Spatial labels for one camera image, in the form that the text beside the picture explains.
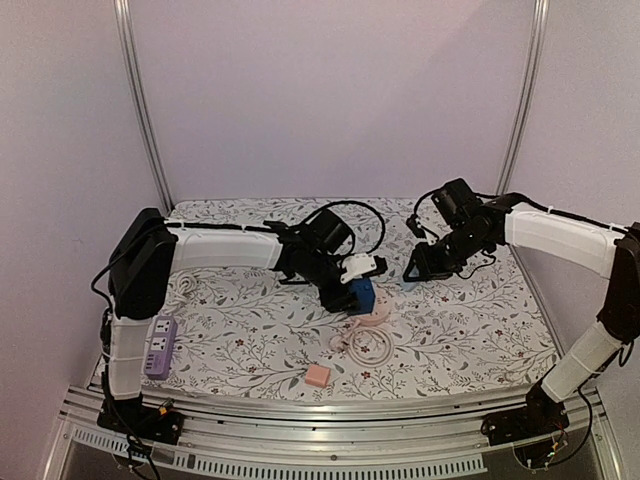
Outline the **aluminium front rail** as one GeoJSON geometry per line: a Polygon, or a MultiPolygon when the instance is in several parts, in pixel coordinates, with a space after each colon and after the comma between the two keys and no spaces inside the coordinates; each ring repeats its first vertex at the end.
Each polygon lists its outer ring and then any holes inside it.
{"type": "Polygon", "coordinates": [[[382,401],[297,403],[177,395],[184,426],[149,456],[102,429],[97,386],[70,388],[46,459],[47,479],[622,479],[618,445],[598,392],[566,403],[570,425],[548,467],[521,464],[524,444],[491,445],[490,413],[518,407],[524,389],[382,401]]]}

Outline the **purple power strip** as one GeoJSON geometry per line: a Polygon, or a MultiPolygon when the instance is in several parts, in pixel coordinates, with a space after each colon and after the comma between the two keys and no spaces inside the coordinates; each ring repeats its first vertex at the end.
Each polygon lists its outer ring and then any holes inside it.
{"type": "Polygon", "coordinates": [[[159,315],[155,319],[144,361],[144,374],[148,379],[160,381],[169,377],[176,334],[173,316],[159,315]]]}

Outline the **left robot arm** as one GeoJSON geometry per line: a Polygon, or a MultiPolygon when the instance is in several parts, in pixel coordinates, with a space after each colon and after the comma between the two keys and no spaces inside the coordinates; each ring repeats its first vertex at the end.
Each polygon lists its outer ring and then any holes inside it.
{"type": "Polygon", "coordinates": [[[355,233],[338,215],[321,209],[297,225],[266,220],[262,225],[206,224],[170,220],[143,209],[104,270],[111,317],[106,394],[114,399],[111,419],[128,434],[148,426],[141,394],[146,330],[165,304],[170,277],[198,268],[249,267],[284,274],[313,285],[322,308],[348,315],[370,313],[372,278],[386,260],[374,251],[341,252],[355,233]]]}

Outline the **blue cube socket adapter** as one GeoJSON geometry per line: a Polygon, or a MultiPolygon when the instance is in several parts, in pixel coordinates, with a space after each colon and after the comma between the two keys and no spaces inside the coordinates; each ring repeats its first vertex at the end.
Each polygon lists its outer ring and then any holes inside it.
{"type": "Polygon", "coordinates": [[[373,310],[376,293],[372,281],[369,278],[354,279],[349,284],[349,291],[353,295],[357,295],[360,300],[365,303],[365,313],[373,310]]]}

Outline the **pink round power strip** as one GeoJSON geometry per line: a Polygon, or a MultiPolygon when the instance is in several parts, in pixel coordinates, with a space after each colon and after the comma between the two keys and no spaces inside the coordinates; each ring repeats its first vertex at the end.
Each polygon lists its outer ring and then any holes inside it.
{"type": "Polygon", "coordinates": [[[394,301],[387,292],[376,294],[373,310],[367,314],[351,316],[351,319],[358,325],[364,327],[377,327],[386,322],[394,307],[394,301]]]}

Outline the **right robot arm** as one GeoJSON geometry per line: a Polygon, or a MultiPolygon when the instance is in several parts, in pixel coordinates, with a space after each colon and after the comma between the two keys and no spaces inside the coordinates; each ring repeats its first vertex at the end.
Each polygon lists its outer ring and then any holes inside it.
{"type": "Polygon", "coordinates": [[[477,193],[456,178],[426,193],[448,226],[448,233],[427,241],[428,230],[416,203],[406,224],[421,239],[413,248],[403,280],[432,282],[461,276],[475,255],[499,247],[530,257],[556,260],[556,274],[584,273],[584,286],[603,293],[588,301],[594,318],[576,333],[565,354],[531,388],[517,427],[537,436],[552,424],[556,407],[594,376],[616,354],[631,350],[639,339],[639,226],[603,223],[544,206],[511,192],[477,193]]]}

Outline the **right aluminium frame post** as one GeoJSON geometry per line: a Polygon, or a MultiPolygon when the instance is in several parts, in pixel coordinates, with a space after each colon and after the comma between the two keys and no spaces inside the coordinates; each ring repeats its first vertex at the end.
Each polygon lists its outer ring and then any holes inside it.
{"type": "Polygon", "coordinates": [[[505,194],[508,191],[516,169],[519,152],[526,132],[531,105],[533,103],[536,81],[543,55],[549,7],[549,0],[536,0],[533,3],[531,33],[527,48],[524,74],[515,110],[514,121],[510,130],[502,166],[498,175],[498,181],[495,189],[496,195],[505,194]]]}

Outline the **floral table cloth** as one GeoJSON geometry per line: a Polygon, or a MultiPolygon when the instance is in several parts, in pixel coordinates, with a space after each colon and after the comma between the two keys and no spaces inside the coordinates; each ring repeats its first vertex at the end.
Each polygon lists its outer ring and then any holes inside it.
{"type": "Polygon", "coordinates": [[[295,401],[530,386],[558,354],[522,272],[483,249],[447,280],[402,285],[405,200],[192,201],[142,210],[108,278],[104,391],[161,387],[295,401]]]}

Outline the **left aluminium frame post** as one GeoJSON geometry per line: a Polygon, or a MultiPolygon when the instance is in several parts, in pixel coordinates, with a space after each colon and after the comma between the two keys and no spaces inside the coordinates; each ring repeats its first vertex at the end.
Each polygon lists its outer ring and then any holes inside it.
{"type": "Polygon", "coordinates": [[[130,2],[127,0],[114,0],[113,6],[125,73],[129,83],[134,112],[151,177],[163,210],[170,212],[174,208],[174,199],[160,156],[151,113],[146,99],[136,48],[130,2]]]}

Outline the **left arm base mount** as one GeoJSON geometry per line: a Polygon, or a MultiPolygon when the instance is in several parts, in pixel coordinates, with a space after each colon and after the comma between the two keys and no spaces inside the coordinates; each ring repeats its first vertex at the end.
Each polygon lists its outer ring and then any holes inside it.
{"type": "Polygon", "coordinates": [[[172,398],[158,406],[145,406],[143,396],[139,395],[129,400],[105,398],[97,425],[134,438],[177,445],[184,420],[185,416],[174,409],[172,398]]]}

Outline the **aluminium frame post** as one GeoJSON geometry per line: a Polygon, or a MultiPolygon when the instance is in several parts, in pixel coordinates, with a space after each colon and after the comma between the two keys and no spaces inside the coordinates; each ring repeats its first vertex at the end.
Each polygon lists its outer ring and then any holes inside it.
{"type": "Polygon", "coordinates": [[[136,48],[130,2],[127,0],[114,0],[113,6],[125,73],[129,83],[134,112],[151,177],[163,210],[170,212],[174,208],[174,199],[160,156],[151,113],[146,99],[136,48]]]}
{"type": "Polygon", "coordinates": [[[508,191],[516,169],[519,152],[526,132],[531,105],[533,103],[536,81],[543,55],[549,7],[549,0],[536,0],[533,3],[531,33],[527,48],[524,74],[515,110],[514,121],[510,130],[502,166],[498,175],[498,181],[495,189],[496,195],[505,194],[508,191]]]}

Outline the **pink plug adapter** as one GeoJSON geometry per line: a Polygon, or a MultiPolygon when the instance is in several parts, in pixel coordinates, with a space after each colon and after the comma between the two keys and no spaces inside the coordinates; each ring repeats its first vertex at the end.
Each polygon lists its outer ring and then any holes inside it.
{"type": "Polygon", "coordinates": [[[331,376],[331,369],[312,364],[308,367],[304,381],[307,385],[316,387],[316,388],[326,388],[329,385],[331,376]]]}

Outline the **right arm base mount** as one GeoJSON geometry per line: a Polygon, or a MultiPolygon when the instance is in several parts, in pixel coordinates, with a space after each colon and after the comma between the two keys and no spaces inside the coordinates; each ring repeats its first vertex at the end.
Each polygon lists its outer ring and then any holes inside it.
{"type": "Polygon", "coordinates": [[[556,402],[536,384],[523,406],[489,413],[480,432],[491,446],[518,442],[565,429],[569,419],[563,402],[556,402]]]}

